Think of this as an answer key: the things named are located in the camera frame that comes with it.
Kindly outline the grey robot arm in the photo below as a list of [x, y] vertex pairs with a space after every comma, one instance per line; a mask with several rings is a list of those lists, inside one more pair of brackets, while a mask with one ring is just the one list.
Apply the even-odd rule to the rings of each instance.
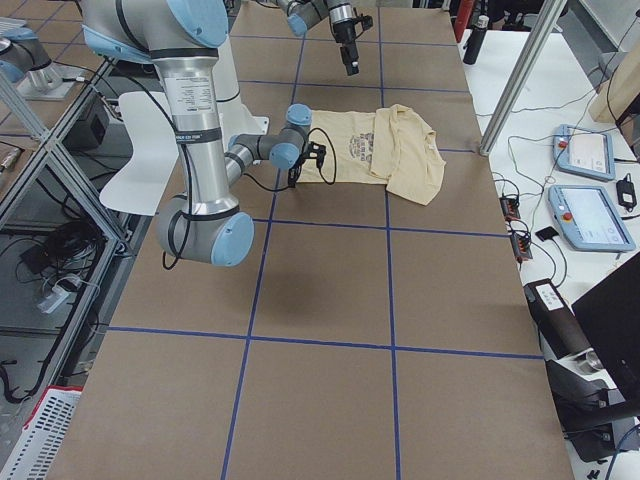
[[231, 186], [256, 160], [293, 168], [309, 150], [312, 111], [293, 104], [276, 135], [240, 134], [223, 145], [214, 82], [228, 38], [221, 1], [85, 1], [86, 44], [97, 54], [154, 66], [182, 151], [185, 193], [161, 210], [157, 238], [176, 259], [232, 267], [249, 253], [254, 222]]
[[372, 26], [372, 17], [359, 15], [350, 1], [258, 1], [258, 4], [281, 10], [290, 30], [297, 37], [305, 36], [313, 27], [327, 19], [331, 35], [339, 45], [347, 75], [359, 73], [359, 34], [356, 26], [362, 25], [362, 32], [365, 32]]

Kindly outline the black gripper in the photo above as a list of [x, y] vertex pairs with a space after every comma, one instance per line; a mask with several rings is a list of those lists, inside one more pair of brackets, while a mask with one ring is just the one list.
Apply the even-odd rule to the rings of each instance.
[[359, 73], [358, 51], [356, 46], [355, 27], [352, 22], [333, 24], [334, 40], [340, 45], [342, 61], [347, 76]]
[[303, 171], [303, 166], [306, 162], [305, 157], [299, 157], [296, 163], [288, 170], [287, 173], [287, 183], [290, 189], [295, 189], [297, 182]]

